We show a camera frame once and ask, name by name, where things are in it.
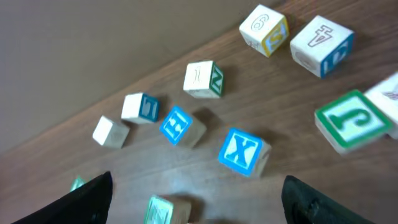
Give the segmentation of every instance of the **small white block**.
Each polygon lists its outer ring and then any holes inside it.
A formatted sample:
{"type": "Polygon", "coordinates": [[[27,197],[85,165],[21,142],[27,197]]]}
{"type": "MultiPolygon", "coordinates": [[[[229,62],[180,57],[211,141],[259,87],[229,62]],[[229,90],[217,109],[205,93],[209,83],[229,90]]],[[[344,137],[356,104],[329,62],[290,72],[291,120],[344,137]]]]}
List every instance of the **small white block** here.
{"type": "Polygon", "coordinates": [[[157,121],[159,101],[145,93],[135,93],[124,98],[121,119],[136,124],[151,124],[157,121]]]}
{"type": "Polygon", "coordinates": [[[214,61],[189,63],[183,89],[195,98],[220,98],[224,74],[214,61]]]}
{"type": "Polygon", "coordinates": [[[130,129],[124,124],[115,123],[102,116],[94,130],[93,139],[102,146],[120,149],[129,131],[130,129]]]}
{"type": "Polygon", "coordinates": [[[398,139],[398,72],[372,87],[365,96],[391,119],[394,128],[389,135],[398,139]]]}
{"type": "Polygon", "coordinates": [[[258,5],[239,26],[246,43],[266,57],[289,36],[287,20],[281,13],[258,5]]]}
{"type": "Polygon", "coordinates": [[[293,59],[320,78],[332,71],[350,52],[354,32],[316,16],[290,42],[293,59]]]}

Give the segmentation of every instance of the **letter x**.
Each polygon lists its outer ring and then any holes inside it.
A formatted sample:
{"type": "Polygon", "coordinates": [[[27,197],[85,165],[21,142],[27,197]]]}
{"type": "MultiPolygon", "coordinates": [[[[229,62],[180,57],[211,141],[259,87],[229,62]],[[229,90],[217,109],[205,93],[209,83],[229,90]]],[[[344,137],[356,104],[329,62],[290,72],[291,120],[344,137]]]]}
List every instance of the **letter x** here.
{"type": "Polygon", "coordinates": [[[235,138],[235,141],[236,141],[236,151],[232,152],[231,154],[226,155],[226,158],[230,159],[232,161],[235,161],[235,158],[237,156],[238,160],[236,161],[236,163],[243,167],[247,167],[248,165],[246,164],[244,152],[249,147],[255,146],[255,143],[250,140],[247,140],[246,144],[243,145],[243,142],[245,140],[244,138],[242,138],[241,136],[238,136],[238,135],[234,135],[233,137],[235,138]]]}

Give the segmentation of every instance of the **table surface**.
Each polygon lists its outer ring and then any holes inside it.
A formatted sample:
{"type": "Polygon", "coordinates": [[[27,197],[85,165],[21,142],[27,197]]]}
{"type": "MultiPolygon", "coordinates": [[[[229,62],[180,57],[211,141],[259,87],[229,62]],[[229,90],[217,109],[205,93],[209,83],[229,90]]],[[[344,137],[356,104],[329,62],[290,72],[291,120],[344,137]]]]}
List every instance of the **table surface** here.
{"type": "Polygon", "coordinates": [[[398,144],[387,137],[341,157],[314,123],[315,109],[352,89],[364,91],[398,68],[396,0],[297,0],[276,9],[288,17],[290,39],[320,14],[356,33],[353,53],[320,80],[292,60],[289,42],[271,58],[248,47],[238,28],[148,74],[142,80],[0,157],[0,223],[16,221],[68,193],[77,175],[110,170],[115,190],[108,223],[142,223],[152,194],[185,194],[191,219],[285,223],[280,199],[294,175],[376,223],[396,219],[398,144]],[[188,62],[212,59],[225,74],[220,100],[182,90],[188,62]],[[198,146],[172,147],[156,124],[131,125],[126,146],[103,148],[91,138],[102,114],[119,120],[124,95],[158,97],[163,119],[179,105],[208,131],[198,146]],[[229,128],[268,141],[273,149],[262,179],[247,179],[217,161],[229,128]]]}

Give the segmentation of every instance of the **tilted block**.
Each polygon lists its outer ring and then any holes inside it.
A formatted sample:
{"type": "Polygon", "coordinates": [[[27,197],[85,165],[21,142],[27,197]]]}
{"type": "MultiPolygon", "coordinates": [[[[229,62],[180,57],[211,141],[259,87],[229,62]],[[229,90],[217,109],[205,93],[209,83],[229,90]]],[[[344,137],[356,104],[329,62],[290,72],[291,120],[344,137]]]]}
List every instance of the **tilted block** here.
{"type": "Polygon", "coordinates": [[[316,110],[315,124],[340,154],[349,153],[392,129],[391,121],[358,90],[316,110]]]}
{"type": "Polygon", "coordinates": [[[102,146],[120,149],[129,131],[130,129],[126,125],[113,122],[102,116],[94,130],[93,139],[102,146]]]}
{"type": "Polygon", "coordinates": [[[160,126],[160,131],[174,146],[193,147],[205,133],[206,126],[174,106],[160,126]]]}
{"type": "Polygon", "coordinates": [[[398,139],[398,72],[368,90],[365,96],[391,119],[394,128],[389,135],[398,139]]]}
{"type": "Polygon", "coordinates": [[[144,224],[182,224],[187,223],[191,204],[173,197],[152,196],[145,214],[144,224]]]}
{"type": "Polygon", "coordinates": [[[214,61],[189,63],[184,91],[195,98],[220,98],[224,74],[214,61]]]}
{"type": "Polygon", "coordinates": [[[270,57],[289,36],[286,17],[263,5],[252,11],[239,26],[239,31],[250,47],[266,57],[270,57]]]}
{"type": "Polygon", "coordinates": [[[220,163],[246,177],[260,177],[271,146],[259,137],[231,129],[218,154],[220,163]]]}
{"type": "Polygon", "coordinates": [[[124,98],[121,118],[136,124],[154,123],[157,121],[159,101],[145,93],[135,93],[124,98]]]}
{"type": "Polygon", "coordinates": [[[293,59],[320,78],[334,69],[353,47],[354,32],[316,16],[290,41],[293,59]]]}

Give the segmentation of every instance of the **number 9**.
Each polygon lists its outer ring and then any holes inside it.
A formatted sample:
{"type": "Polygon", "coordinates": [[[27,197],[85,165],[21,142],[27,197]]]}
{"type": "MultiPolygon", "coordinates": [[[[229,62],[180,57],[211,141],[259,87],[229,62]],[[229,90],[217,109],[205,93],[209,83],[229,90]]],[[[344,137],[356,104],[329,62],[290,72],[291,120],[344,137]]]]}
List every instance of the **number 9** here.
{"type": "Polygon", "coordinates": [[[262,27],[264,27],[264,23],[268,21],[268,15],[267,14],[263,14],[259,17],[257,17],[257,19],[255,19],[253,21],[253,23],[251,24],[251,30],[257,32],[260,31],[262,29],[262,27]]]}

